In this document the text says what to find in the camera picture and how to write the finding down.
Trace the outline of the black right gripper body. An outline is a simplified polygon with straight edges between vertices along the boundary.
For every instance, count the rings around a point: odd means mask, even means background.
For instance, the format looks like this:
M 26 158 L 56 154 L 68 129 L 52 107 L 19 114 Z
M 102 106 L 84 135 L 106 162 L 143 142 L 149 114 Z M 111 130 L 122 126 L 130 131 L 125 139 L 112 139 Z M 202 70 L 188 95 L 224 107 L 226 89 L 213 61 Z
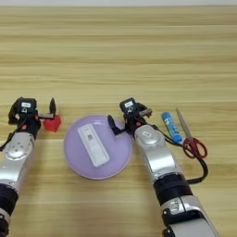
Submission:
M 143 111 L 133 111 L 124 116 L 125 118 L 125 131 L 133 136 L 135 131 L 143 125 L 146 125 L 144 117 L 150 117 L 153 111 L 148 108 Z

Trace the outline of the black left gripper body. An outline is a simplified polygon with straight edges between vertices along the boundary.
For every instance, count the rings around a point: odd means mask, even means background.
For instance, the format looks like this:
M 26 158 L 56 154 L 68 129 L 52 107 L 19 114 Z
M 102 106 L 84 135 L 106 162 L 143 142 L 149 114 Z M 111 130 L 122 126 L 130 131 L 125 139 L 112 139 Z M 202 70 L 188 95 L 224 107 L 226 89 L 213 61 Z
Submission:
M 14 114 L 12 116 L 12 124 L 16 125 L 16 132 L 27 132 L 34 138 L 37 137 L 38 131 L 41 129 L 42 120 L 53 120 L 55 114 Z

